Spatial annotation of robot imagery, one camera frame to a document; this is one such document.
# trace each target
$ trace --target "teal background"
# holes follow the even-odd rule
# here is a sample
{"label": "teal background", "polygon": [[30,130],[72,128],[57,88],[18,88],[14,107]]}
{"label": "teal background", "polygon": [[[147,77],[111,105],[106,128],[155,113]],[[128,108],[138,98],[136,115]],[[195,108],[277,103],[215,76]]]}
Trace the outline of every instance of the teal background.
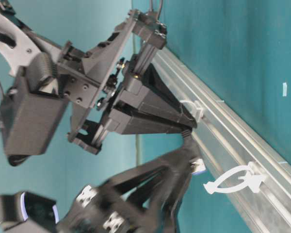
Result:
{"label": "teal background", "polygon": [[[17,17],[37,33],[60,45],[70,40],[83,51],[105,41],[131,8],[130,0],[10,0],[10,3]],[[131,54],[132,39],[123,55],[130,58]],[[13,82],[9,70],[0,55],[0,79],[5,89]],[[111,175],[135,166],[133,135],[109,134],[98,156],[68,143],[65,135],[70,129],[70,113],[69,108],[47,153],[33,156],[18,167],[8,165],[0,134],[0,194],[30,190],[50,197],[57,200],[60,217],[64,217],[83,186],[99,185]],[[98,119],[98,115],[92,113],[90,118]]]}
{"label": "teal background", "polygon": [[[148,2],[133,7],[145,11]],[[165,0],[161,21],[168,48],[291,165],[291,0]],[[143,161],[180,138],[147,135],[139,143]],[[205,194],[209,180],[209,173],[192,180],[179,214],[183,232],[250,232],[224,195]]]}

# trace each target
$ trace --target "bolt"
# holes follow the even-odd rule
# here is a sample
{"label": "bolt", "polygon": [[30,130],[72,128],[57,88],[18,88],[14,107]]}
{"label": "bolt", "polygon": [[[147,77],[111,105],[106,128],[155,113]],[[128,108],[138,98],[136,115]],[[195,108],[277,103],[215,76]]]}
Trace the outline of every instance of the bolt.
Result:
{"label": "bolt", "polygon": [[116,63],[116,68],[117,69],[121,69],[123,66],[122,66],[122,64],[120,63],[120,62],[118,62],[118,63]]}
{"label": "bolt", "polygon": [[64,93],[64,96],[65,96],[65,97],[69,97],[69,96],[70,96],[70,92],[69,92],[69,91],[66,91],[66,92]]}
{"label": "bolt", "polygon": [[83,90],[86,91],[86,90],[88,89],[88,87],[89,87],[89,86],[88,86],[87,84],[84,84],[84,85],[83,85]]}
{"label": "bolt", "polygon": [[82,98],[77,98],[77,101],[76,101],[78,104],[80,104],[82,102]]}

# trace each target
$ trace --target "teal wall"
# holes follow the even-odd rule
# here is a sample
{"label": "teal wall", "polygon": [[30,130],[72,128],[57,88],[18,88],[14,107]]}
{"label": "teal wall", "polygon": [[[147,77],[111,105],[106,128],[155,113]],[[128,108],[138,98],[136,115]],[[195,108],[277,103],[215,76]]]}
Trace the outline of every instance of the teal wall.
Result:
{"label": "teal wall", "polygon": [[291,164],[291,0],[183,3],[165,1],[168,47]]}
{"label": "teal wall", "polygon": [[[10,0],[17,16],[37,33],[64,45],[88,50],[107,39],[131,8],[130,0]],[[132,40],[124,55],[132,54]],[[0,79],[7,89],[13,78],[0,55]],[[103,150],[92,155],[66,140],[70,109],[67,110],[45,155],[33,156],[23,165],[11,167],[2,150],[0,134],[0,194],[30,190],[57,200],[60,217],[87,183],[99,185],[109,176],[135,166],[134,136],[108,135]],[[91,114],[90,119],[98,115]]]}

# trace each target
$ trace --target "metal rail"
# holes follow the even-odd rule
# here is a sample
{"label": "metal rail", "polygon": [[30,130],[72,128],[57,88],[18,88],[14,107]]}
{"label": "metal rail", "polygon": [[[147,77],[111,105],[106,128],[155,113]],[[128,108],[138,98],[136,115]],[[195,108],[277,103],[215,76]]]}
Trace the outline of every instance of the metal rail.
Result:
{"label": "metal rail", "polygon": [[[254,233],[291,233],[291,166],[168,49],[153,61],[163,81],[179,100],[198,101],[204,108],[195,140],[215,178],[239,165],[256,163],[265,174],[261,191],[249,188],[228,197]],[[231,178],[222,186],[239,184]]]}

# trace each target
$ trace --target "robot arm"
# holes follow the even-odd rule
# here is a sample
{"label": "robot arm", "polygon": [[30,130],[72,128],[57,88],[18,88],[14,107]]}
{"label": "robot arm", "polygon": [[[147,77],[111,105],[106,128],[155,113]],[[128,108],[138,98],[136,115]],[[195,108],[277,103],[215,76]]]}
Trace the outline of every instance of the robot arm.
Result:
{"label": "robot arm", "polygon": [[87,185],[60,221],[52,200],[29,192],[0,195],[0,227],[6,233],[155,233],[161,227],[163,233],[178,233],[178,210],[201,156],[191,132],[182,135],[180,149],[98,187]]}
{"label": "robot arm", "polygon": [[[181,133],[196,127],[151,64],[167,34],[154,15],[131,10],[106,41],[83,52],[71,42],[61,48],[39,36],[15,17],[7,0],[0,0],[0,52],[15,77],[0,105],[0,130],[11,165],[45,153],[69,102],[68,141],[93,154],[100,152],[108,132]],[[131,33],[143,45],[124,62],[119,58]],[[115,67],[117,73],[111,74]],[[124,80],[116,87],[120,70]],[[106,97],[98,99],[101,92]],[[95,107],[104,110],[99,123],[87,119]]]}

